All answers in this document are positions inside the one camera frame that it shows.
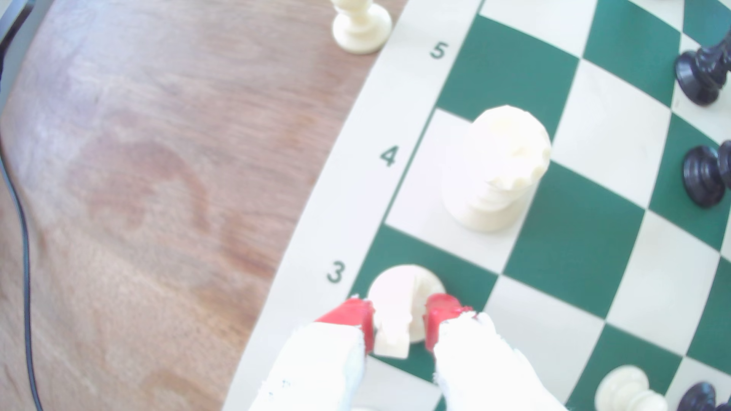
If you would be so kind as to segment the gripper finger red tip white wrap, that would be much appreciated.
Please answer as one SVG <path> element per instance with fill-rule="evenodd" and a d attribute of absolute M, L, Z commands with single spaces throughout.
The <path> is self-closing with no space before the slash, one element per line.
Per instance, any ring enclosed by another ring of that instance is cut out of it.
<path fill-rule="evenodd" d="M 373 303 L 349 298 L 298 329 L 249 410 L 351 410 L 373 350 Z"/>
<path fill-rule="evenodd" d="M 447 410 L 567 410 L 487 313 L 445 293 L 425 308 L 425 346 Z"/>

